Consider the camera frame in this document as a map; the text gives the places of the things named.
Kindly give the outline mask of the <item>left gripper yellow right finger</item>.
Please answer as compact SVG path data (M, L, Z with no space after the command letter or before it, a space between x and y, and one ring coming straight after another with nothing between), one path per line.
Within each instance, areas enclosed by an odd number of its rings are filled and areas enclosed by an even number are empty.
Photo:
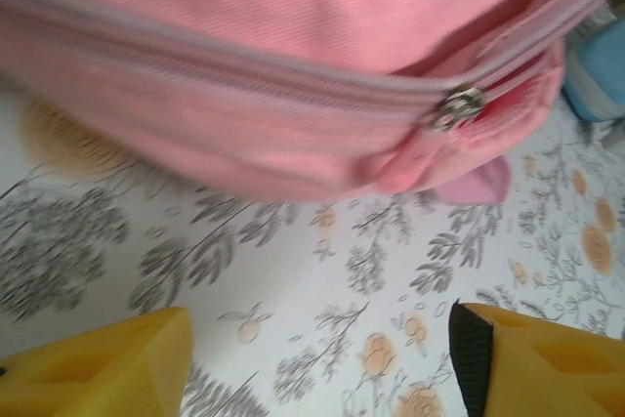
M621 416L624 343L483 304L453 304L449 352L471 416Z

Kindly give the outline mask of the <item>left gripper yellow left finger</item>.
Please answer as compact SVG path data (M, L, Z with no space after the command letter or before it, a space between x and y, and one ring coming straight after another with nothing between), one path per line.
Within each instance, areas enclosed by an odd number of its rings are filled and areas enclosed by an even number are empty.
M166 308L1 360L4 416L177 416L193 356L188 310Z

